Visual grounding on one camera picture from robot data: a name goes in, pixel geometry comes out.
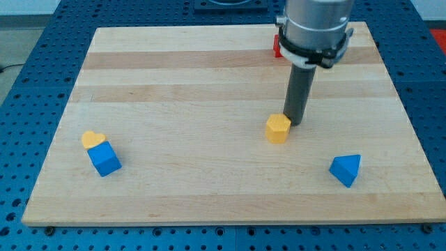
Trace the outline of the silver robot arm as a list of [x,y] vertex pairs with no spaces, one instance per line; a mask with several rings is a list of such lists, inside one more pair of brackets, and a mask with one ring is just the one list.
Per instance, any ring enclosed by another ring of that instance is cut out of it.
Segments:
[[291,62],[284,115],[302,122],[318,67],[330,69],[346,53],[352,29],[346,26],[353,0],[288,0],[276,18],[280,54]]

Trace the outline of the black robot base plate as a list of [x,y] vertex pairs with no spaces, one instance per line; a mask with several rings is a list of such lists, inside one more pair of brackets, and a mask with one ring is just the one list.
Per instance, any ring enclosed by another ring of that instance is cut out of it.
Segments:
[[194,0],[194,12],[267,10],[268,0]]

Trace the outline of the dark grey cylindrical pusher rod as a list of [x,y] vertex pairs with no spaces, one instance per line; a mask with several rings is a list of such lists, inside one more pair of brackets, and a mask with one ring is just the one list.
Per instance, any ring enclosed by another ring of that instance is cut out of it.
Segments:
[[315,68],[291,66],[283,113],[292,126],[298,126],[302,122],[314,73]]

